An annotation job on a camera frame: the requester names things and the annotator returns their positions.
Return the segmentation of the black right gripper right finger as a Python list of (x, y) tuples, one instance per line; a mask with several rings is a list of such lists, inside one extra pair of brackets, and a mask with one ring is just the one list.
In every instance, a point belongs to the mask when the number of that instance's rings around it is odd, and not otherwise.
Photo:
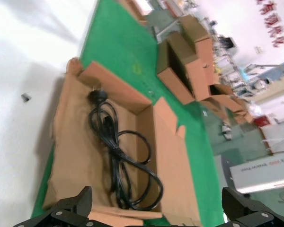
[(222, 189), (222, 208), (228, 227), (284, 227), (284, 216), (230, 187)]

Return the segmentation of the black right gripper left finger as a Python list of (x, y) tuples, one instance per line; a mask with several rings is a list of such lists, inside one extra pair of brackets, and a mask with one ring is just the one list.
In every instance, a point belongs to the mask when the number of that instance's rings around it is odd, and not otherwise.
[(92, 188), (86, 186), (74, 197), (59, 200), (42, 215), (21, 223), (22, 227), (90, 227)]

